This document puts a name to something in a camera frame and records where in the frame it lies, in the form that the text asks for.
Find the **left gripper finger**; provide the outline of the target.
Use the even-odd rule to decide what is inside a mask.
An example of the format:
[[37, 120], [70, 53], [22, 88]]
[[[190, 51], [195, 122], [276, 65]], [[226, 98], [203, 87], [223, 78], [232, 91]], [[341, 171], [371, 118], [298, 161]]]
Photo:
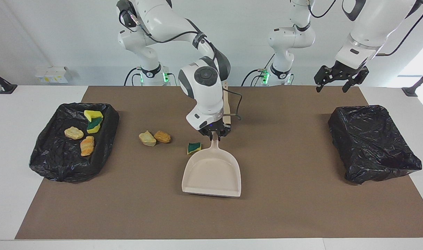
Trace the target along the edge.
[[358, 84], [362, 84], [367, 75], [369, 74], [369, 70], [367, 67], [362, 67], [359, 73], [355, 77], [348, 76], [348, 81], [342, 87], [343, 92], [348, 92], [348, 90]]
[[321, 92], [326, 84], [332, 83], [333, 81], [332, 68], [322, 66], [315, 74], [315, 84], [317, 85], [316, 91]]

